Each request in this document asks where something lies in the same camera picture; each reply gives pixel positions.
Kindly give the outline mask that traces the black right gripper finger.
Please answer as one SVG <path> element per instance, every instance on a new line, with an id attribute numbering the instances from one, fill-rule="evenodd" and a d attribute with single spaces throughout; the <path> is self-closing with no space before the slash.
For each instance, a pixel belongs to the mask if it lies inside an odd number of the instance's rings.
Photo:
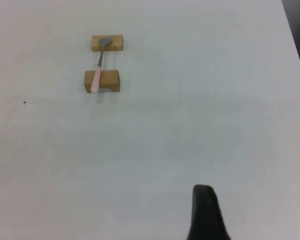
<path id="1" fill-rule="evenodd" d="M 197 184 L 192 192 L 188 240 L 229 240 L 217 195 L 209 185 Z"/>

